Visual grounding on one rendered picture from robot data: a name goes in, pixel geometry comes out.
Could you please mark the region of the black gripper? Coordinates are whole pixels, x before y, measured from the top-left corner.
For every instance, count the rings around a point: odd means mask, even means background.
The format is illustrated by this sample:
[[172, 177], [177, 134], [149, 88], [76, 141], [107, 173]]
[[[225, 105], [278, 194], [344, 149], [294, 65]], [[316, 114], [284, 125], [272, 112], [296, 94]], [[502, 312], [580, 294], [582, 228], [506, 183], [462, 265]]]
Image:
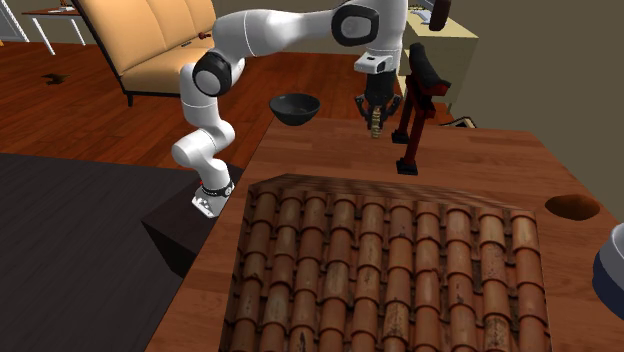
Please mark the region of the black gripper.
[[368, 74], [366, 77], [364, 94], [354, 98], [359, 114], [367, 123], [368, 130], [370, 130], [372, 126], [371, 117], [374, 110], [373, 107], [383, 106], [380, 111], [381, 123], [384, 123], [389, 117], [393, 116], [398, 109], [402, 101], [402, 96], [394, 93], [395, 80], [395, 70], [379, 74]]

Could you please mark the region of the dark red black tall figure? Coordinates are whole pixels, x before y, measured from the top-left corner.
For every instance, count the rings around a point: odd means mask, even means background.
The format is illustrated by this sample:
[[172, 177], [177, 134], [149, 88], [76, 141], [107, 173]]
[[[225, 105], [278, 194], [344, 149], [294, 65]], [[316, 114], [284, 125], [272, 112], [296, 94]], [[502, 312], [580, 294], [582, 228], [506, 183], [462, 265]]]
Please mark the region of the dark red black tall figure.
[[451, 83], [442, 79], [427, 58], [421, 43], [409, 47], [409, 67], [406, 77], [406, 95], [399, 126], [391, 134], [394, 144], [406, 144], [406, 151], [396, 162], [397, 172], [417, 175], [416, 152], [421, 140], [425, 121], [433, 119], [436, 108], [432, 102], [435, 96], [445, 96]]

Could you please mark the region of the beige cabinet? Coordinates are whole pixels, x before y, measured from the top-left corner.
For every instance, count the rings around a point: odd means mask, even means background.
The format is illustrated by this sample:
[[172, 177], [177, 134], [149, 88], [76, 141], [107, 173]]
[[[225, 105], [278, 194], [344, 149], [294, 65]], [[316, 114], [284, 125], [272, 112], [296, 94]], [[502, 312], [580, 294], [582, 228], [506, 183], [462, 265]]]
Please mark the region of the beige cabinet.
[[419, 0], [408, 0], [409, 10], [407, 23], [403, 35], [404, 53], [397, 71], [397, 78], [401, 91], [405, 91], [405, 76], [411, 70], [409, 67], [409, 46], [414, 42], [424, 45], [426, 55], [437, 74], [452, 83], [444, 97], [435, 97], [435, 102], [443, 102], [451, 112], [456, 106], [467, 71], [470, 67], [479, 37], [463, 27], [452, 18], [448, 18], [441, 31], [430, 31], [423, 19], [412, 12], [420, 6]]

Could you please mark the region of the black bowl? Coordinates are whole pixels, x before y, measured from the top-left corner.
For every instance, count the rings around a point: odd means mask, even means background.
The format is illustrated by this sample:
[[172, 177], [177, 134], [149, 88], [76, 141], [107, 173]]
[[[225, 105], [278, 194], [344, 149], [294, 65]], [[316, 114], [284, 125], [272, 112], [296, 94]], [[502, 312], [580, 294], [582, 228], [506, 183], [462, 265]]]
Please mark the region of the black bowl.
[[319, 111], [320, 101], [309, 94], [288, 93], [276, 96], [269, 102], [275, 117], [287, 126], [301, 126]]

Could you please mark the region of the roof tile patterned box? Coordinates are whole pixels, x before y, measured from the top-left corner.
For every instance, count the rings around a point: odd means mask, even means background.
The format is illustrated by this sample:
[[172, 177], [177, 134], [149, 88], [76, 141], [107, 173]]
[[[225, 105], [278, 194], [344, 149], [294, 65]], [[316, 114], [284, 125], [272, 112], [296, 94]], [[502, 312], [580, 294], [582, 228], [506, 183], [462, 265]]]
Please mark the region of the roof tile patterned box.
[[535, 216], [425, 186], [252, 185], [219, 352], [553, 352]]

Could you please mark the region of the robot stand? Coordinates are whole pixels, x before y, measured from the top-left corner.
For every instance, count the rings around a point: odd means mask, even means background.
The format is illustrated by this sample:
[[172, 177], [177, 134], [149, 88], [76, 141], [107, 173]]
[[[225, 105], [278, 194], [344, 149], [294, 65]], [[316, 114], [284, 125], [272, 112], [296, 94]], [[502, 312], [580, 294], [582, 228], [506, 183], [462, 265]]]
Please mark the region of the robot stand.
[[181, 278], [187, 275], [217, 222], [192, 204], [191, 199], [199, 186], [196, 176], [141, 219], [167, 266]]

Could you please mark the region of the orange sofa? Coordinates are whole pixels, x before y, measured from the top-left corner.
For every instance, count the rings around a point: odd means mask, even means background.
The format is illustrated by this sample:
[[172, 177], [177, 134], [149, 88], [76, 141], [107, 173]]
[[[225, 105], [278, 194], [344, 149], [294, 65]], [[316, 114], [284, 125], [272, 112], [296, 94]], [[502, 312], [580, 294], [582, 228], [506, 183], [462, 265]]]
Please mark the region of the orange sofa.
[[128, 104], [177, 97], [181, 68], [214, 46], [213, 0], [72, 0]]

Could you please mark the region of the grey and blue bowl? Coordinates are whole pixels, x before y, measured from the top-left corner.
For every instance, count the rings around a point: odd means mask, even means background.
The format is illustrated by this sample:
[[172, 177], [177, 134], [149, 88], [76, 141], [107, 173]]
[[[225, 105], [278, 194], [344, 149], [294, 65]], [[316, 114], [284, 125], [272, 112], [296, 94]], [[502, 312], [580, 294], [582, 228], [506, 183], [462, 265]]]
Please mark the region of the grey and blue bowl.
[[611, 230], [596, 254], [592, 286], [601, 302], [624, 320], [624, 223]]

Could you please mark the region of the dark grey rug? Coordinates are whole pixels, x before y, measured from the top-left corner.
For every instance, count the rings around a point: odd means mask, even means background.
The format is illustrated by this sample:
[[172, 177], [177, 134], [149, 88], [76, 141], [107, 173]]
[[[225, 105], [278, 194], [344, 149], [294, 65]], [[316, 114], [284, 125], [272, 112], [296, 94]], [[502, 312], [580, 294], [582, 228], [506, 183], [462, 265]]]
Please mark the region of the dark grey rug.
[[193, 180], [0, 153], [0, 352], [144, 352], [181, 280], [142, 220]]

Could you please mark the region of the white side table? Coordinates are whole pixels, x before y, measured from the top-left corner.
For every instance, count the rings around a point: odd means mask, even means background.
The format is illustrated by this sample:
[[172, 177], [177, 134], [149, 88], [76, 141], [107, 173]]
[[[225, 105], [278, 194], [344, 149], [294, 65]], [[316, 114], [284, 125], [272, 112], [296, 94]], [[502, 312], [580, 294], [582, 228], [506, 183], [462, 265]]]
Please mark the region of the white side table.
[[80, 44], [82, 46], [86, 45], [86, 42], [82, 36], [82, 33], [80, 31], [80, 29], [78, 28], [78, 25], [76, 23], [76, 20], [78, 18], [81, 17], [79, 11], [73, 7], [73, 6], [60, 6], [58, 8], [51, 8], [51, 9], [41, 9], [41, 10], [32, 10], [32, 11], [26, 11], [23, 12], [23, 15], [27, 16], [34, 24], [34, 26], [36, 27], [36, 29], [38, 30], [43, 43], [45, 44], [46, 48], [48, 49], [49, 53], [52, 56], [55, 56], [56, 53], [54, 51], [54, 49], [52, 48], [52, 45], [49, 41], [49, 39], [47, 38], [45, 31], [43, 30], [43, 27], [41, 26], [39, 20], [40, 19], [58, 19], [58, 20], [67, 20], [73, 27], [74, 32], [76, 33]]

